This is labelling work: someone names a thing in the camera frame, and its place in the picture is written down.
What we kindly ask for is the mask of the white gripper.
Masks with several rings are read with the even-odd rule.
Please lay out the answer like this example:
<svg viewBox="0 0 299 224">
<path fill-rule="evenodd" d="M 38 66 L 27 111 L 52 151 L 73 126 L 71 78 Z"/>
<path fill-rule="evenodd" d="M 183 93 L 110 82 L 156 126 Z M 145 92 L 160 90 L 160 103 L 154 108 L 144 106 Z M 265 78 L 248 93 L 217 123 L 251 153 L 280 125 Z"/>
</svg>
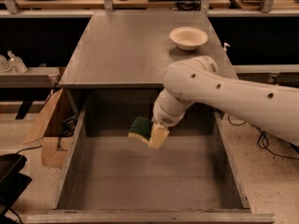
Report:
<svg viewBox="0 0 299 224">
<path fill-rule="evenodd" d="M 159 149 L 169 135 L 167 127 L 177 126 L 192 105 L 193 102 L 176 98 L 163 89 L 153 106 L 149 147 Z"/>
</svg>

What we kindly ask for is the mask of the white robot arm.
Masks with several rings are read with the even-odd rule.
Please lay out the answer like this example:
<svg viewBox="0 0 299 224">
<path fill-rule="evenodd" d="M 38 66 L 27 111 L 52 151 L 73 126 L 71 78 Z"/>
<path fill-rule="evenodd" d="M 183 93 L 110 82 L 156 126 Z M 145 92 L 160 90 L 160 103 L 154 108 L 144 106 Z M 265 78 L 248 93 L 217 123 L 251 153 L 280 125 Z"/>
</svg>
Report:
<svg viewBox="0 0 299 224">
<path fill-rule="evenodd" d="M 195 103 L 205 104 L 299 146 L 299 90 L 222 77 L 216 62 L 199 56 L 168 65 L 152 121 L 176 126 Z"/>
</svg>

